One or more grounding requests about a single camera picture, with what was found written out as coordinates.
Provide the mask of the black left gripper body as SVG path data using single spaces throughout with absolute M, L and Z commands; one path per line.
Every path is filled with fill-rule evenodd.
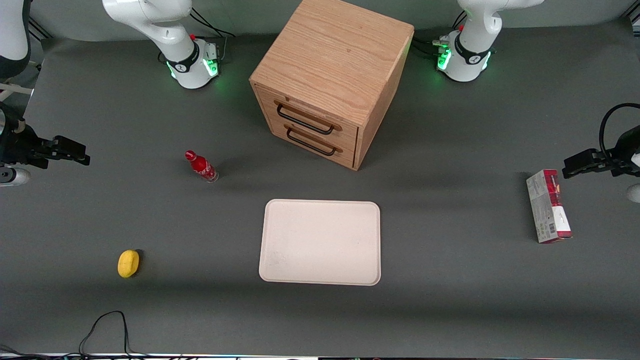
M 640 177 L 639 167 L 640 126 L 622 133 L 614 147 L 617 171 L 633 177 Z

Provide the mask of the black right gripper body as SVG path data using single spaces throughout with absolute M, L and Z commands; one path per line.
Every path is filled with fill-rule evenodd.
M 22 164 L 48 168 L 49 160 L 41 157 L 47 151 L 47 142 L 48 139 L 39 137 L 29 125 L 26 125 L 25 130 L 19 133 L 6 127 L 2 130 L 0 141 L 2 166 Z

